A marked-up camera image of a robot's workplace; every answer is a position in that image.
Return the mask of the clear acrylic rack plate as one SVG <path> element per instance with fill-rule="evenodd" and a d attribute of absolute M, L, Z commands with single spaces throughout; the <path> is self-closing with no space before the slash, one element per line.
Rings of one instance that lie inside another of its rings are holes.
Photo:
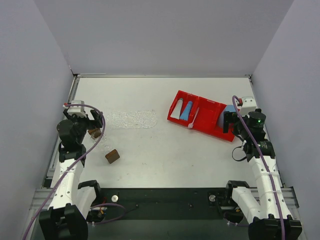
<path fill-rule="evenodd" d="M 90 139 L 92 140 L 92 142 L 94 144 L 98 141 L 99 138 L 101 138 L 101 140 L 99 141 L 99 143 L 95 147 L 96 149 L 99 149 L 100 151 L 102 151 L 106 154 L 109 153 L 111 150 L 113 150 L 112 141 L 110 140 L 109 137 L 107 137 L 107 135 L 105 133 L 101 132 L 101 136 L 98 138 L 92 138 L 90 136 Z"/>

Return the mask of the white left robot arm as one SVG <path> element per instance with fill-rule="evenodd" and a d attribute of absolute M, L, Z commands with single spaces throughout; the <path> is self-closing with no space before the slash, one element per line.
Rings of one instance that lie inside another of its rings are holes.
<path fill-rule="evenodd" d="M 83 140 L 87 131 L 105 127 L 104 117 L 91 107 L 93 118 L 89 119 L 83 103 L 68 103 L 63 113 L 66 118 L 56 127 L 59 179 L 50 194 L 53 199 L 38 221 L 46 240 L 86 240 L 88 213 L 91 206 L 101 203 L 103 194 L 96 180 L 80 182 L 88 154 Z"/>

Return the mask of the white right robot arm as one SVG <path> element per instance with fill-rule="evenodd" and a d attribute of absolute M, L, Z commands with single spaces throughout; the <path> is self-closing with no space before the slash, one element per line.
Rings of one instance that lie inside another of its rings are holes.
<path fill-rule="evenodd" d="M 259 199 L 256 200 L 245 181 L 227 183 L 227 201 L 240 208 L 248 222 L 251 240 L 296 240 L 302 233 L 302 224 L 295 220 L 281 188 L 281 178 L 272 143 L 266 138 L 266 116 L 259 108 L 244 117 L 236 112 L 223 114 L 223 132 L 229 131 L 241 138 L 241 149 L 256 182 Z"/>

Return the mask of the blue plastic cup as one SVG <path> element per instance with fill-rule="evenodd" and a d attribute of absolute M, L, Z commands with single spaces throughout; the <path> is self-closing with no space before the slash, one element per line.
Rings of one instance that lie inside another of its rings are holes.
<path fill-rule="evenodd" d="M 222 110 L 221 114 L 217 120 L 217 126 L 222 129 L 224 133 L 226 133 L 229 127 L 230 122 L 233 121 L 233 113 L 235 113 L 235 107 L 233 105 L 226 105 Z"/>

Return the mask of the white toothpaste tube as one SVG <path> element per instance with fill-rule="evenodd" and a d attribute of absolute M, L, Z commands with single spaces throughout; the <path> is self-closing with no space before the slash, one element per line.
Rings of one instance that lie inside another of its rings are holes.
<path fill-rule="evenodd" d="M 177 119 L 179 120 L 180 119 L 180 115 L 181 115 L 181 109 L 182 109 L 182 106 L 183 106 L 183 99 L 182 98 L 179 98 L 170 117 L 173 118 L 173 119 Z"/>

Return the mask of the brown wooden block stand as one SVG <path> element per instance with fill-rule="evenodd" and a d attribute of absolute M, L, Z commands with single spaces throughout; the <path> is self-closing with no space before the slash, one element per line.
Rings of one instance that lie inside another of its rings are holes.
<path fill-rule="evenodd" d="M 105 155 L 105 158 L 109 164 L 112 164 L 120 158 L 120 155 L 116 149 L 113 149 Z"/>

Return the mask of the blue toothpaste tube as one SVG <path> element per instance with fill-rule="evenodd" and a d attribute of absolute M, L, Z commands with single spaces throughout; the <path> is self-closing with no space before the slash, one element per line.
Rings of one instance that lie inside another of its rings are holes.
<path fill-rule="evenodd" d="M 188 121 L 192 106 L 193 106 L 193 102 L 192 101 L 188 101 L 188 103 L 185 106 L 182 114 L 179 117 L 180 120 Z"/>

